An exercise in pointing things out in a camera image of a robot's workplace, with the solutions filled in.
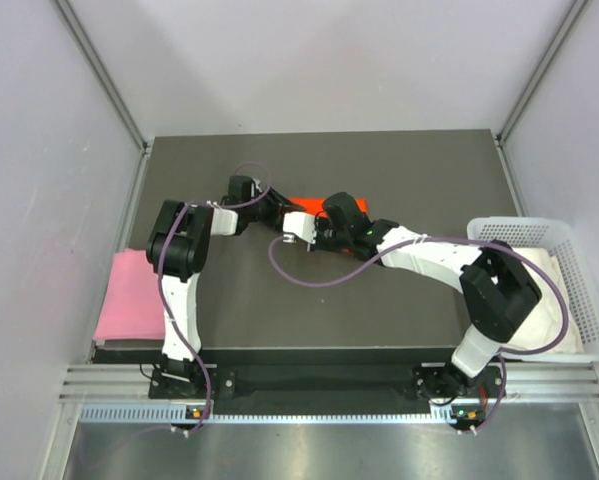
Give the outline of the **orange t-shirt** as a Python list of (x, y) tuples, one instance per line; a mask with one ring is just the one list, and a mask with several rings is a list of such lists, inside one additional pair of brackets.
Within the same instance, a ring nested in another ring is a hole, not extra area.
[[(291, 201), (305, 207), (305, 213), (312, 214), (316, 218), (320, 215), (330, 217), (336, 223), (344, 223), (346, 220), (355, 220), (363, 214), (367, 216), (367, 209), (363, 201), (359, 206), (358, 201), (345, 192), (339, 192), (327, 199), (291, 197)], [(354, 256), (358, 260), (368, 260), (374, 255), (368, 247), (367, 253), (346, 253)]]

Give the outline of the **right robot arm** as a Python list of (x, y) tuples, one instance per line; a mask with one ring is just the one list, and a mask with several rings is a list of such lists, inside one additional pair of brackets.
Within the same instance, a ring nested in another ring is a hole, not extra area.
[(311, 220), (313, 250), (347, 252), (359, 261), (417, 273), (462, 294), (470, 326), (441, 378), (456, 396), (483, 380), (482, 371), (542, 300), (542, 292), (510, 247), (432, 242), (394, 221), (372, 220), (345, 192), (327, 198)]

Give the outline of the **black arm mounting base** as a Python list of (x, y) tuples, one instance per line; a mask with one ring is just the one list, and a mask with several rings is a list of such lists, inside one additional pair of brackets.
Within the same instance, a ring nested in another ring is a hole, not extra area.
[(152, 399), (206, 399), (236, 402), (261, 397), (292, 398), (317, 393), (364, 395), (376, 401), (443, 403), (495, 398), (504, 391), (500, 364), (489, 360), (473, 379), (450, 363), (441, 348), (277, 348), (205, 349), (198, 360), (175, 361), (155, 348), (98, 347), (98, 365), (151, 368)]

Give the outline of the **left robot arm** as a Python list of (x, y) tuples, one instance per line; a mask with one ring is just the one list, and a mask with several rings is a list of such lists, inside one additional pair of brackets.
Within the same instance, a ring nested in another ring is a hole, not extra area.
[(164, 201), (146, 248), (148, 263), (157, 275), (165, 324), (162, 353), (153, 365), (152, 398), (200, 398), (207, 393), (197, 287), (210, 240), (238, 236), (257, 222), (279, 232), (286, 214), (304, 211), (275, 189), (244, 175), (231, 176), (227, 194), (217, 202)]

